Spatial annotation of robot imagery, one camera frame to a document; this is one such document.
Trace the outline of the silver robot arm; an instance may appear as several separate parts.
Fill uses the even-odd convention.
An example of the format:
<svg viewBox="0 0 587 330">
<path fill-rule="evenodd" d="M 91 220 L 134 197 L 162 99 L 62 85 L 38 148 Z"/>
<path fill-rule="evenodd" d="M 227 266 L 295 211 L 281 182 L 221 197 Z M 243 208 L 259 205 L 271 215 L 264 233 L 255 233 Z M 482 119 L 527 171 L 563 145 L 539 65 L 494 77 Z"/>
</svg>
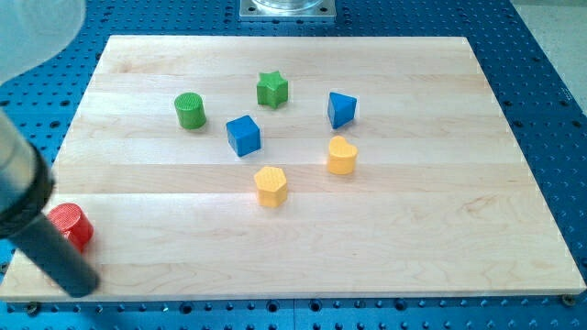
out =
<svg viewBox="0 0 587 330">
<path fill-rule="evenodd" d="M 35 177 L 33 148 L 1 111 L 1 211 L 13 206 Z"/>
</svg>

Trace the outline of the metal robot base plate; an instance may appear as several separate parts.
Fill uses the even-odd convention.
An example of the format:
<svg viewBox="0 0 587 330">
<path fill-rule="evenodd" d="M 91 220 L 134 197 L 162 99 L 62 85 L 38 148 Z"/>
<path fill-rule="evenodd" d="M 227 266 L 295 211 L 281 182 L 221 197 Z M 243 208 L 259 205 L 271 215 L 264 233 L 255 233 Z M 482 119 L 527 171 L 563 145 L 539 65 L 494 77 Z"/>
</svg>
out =
<svg viewBox="0 0 587 330">
<path fill-rule="evenodd" d="M 335 0 L 240 0 L 239 17 L 244 20 L 334 19 Z"/>
</svg>

